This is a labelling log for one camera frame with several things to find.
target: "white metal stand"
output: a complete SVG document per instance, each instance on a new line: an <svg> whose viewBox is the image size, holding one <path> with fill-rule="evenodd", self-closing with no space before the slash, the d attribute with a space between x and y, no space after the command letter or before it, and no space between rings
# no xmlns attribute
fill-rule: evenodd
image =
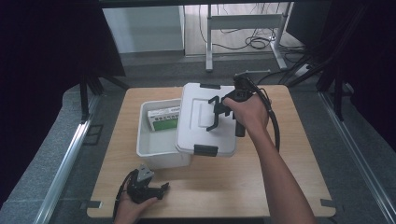
<svg viewBox="0 0 396 224"><path fill-rule="evenodd" d="M256 28L278 28L275 41L271 41L271 49L276 57L280 70L288 67L279 52L279 41L285 29L286 20L290 9L288 3L282 14L266 15L227 15L212 16L211 5L207 6L207 35L206 35L206 72L213 71L212 30L220 29L256 29Z"/></svg>

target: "white wall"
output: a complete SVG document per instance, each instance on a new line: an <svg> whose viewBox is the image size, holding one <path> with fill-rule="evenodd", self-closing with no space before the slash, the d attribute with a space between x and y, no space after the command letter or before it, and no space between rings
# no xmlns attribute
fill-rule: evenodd
<svg viewBox="0 0 396 224"><path fill-rule="evenodd" d="M182 7L105 8L119 53L182 50Z"/></svg>

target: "forearm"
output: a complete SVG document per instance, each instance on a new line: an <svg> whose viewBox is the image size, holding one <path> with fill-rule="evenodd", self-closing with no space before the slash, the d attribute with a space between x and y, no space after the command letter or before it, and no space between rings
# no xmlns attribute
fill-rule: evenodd
<svg viewBox="0 0 396 224"><path fill-rule="evenodd" d="M300 186L277 152L269 133L260 125L247 129L257 149L262 177L275 223L316 223Z"/></svg>

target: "white lid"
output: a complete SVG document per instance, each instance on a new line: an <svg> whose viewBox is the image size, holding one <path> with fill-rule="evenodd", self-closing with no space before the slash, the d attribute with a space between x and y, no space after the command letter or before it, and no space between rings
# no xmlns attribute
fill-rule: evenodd
<svg viewBox="0 0 396 224"><path fill-rule="evenodd" d="M217 128L207 132L213 125L215 103L208 101L215 96L220 99L234 90L234 86L213 86L188 83L183 88L180 114L177 124L176 146L179 151L206 156L231 157L235 153L235 119L233 113L219 115Z"/></svg>

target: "wooden table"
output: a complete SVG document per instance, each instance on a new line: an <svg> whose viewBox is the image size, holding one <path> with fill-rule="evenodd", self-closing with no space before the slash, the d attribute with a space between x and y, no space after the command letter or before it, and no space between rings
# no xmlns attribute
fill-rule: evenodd
<svg viewBox="0 0 396 224"><path fill-rule="evenodd" d="M330 217L335 209L322 206L331 200L306 138L289 90L284 86L264 87L273 102L280 129L280 154L307 197L315 216ZM146 101L181 97L182 88L129 89L120 109L106 156L98 176L92 201L100 208L89 208L90 217L111 217L119 186L125 176L138 168L136 155L140 106ZM273 136L272 123L268 125ZM237 139L231 158L193 156L191 165L155 171L150 187L169 182L162 201L142 217L269 217L262 172L255 148L248 137Z"/></svg>

